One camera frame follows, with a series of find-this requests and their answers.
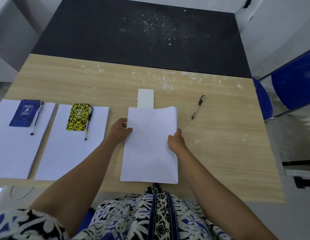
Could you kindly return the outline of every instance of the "blue and white batik fabric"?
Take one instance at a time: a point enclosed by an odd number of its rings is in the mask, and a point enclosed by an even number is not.
[[[63,226],[35,210],[0,212],[0,240],[68,240]],[[209,222],[200,206],[183,201],[157,184],[143,193],[107,200],[99,205],[89,227],[74,240],[231,239]]]

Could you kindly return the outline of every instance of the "light wood table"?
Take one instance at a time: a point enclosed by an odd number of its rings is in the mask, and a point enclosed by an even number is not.
[[[108,106],[108,134],[118,118],[127,117],[129,107],[137,107],[139,88],[154,89],[154,108],[178,108],[178,128],[190,151],[242,200],[285,201],[251,79],[31,54],[5,98]],[[191,120],[202,95],[206,98]],[[33,180],[51,126],[30,178],[0,178],[0,184],[47,187],[52,183]],[[137,193],[149,186],[120,181],[123,151],[123,144],[115,150],[102,191]],[[179,183],[161,187],[180,197],[193,195],[180,166]]]

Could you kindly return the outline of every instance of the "person's left hand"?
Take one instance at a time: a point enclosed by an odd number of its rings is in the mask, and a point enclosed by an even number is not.
[[[126,122],[127,118],[120,118],[110,128],[108,138],[114,141],[116,144],[125,141],[125,139],[133,131],[133,128],[126,128]]]

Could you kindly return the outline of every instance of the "person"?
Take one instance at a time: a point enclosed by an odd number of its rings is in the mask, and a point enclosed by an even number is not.
[[[277,239],[236,195],[222,185],[187,149],[181,129],[168,146],[182,166],[198,202],[162,192],[107,200],[89,227],[76,234],[105,176],[116,146],[133,131],[117,120],[109,135],[79,165],[54,182],[29,209],[0,212],[0,239]]]

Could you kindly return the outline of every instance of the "sheet of paper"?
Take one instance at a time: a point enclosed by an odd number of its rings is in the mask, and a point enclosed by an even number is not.
[[[35,180],[57,180],[81,163],[104,139],[109,107],[93,106],[88,137],[66,130],[72,105],[60,104]]]
[[[29,127],[9,126],[20,100],[3,99],[0,103],[0,178],[26,179],[47,130],[55,104],[45,103],[36,124]]]
[[[137,108],[154,108],[153,89],[138,89]]]
[[[167,144],[177,129],[175,107],[129,108],[121,181],[178,183],[177,157]]]

